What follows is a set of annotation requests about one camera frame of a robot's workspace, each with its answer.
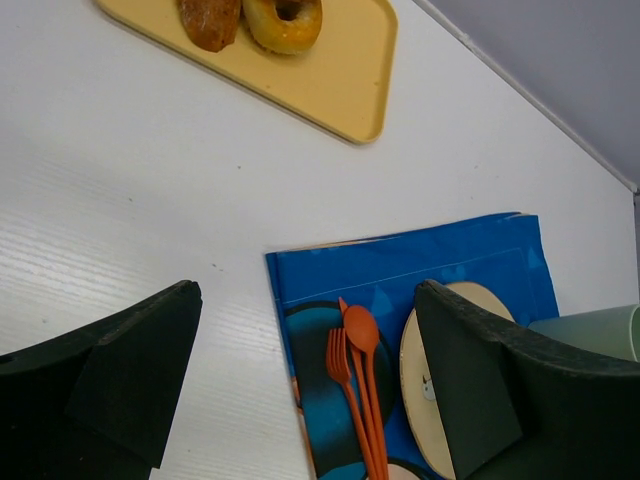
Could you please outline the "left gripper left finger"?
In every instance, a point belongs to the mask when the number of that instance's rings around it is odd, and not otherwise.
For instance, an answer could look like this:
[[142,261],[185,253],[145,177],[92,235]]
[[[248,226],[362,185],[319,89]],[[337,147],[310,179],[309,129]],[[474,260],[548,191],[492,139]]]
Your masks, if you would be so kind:
[[1,357],[4,479],[147,479],[161,466],[202,309],[180,281]]

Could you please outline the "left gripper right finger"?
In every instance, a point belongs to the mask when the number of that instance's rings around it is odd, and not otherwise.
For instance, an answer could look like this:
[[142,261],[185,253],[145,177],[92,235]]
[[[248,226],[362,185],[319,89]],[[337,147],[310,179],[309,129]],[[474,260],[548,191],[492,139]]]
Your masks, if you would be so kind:
[[639,366],[550,339],[433,280],[415,310],[459,479],[635,479]]

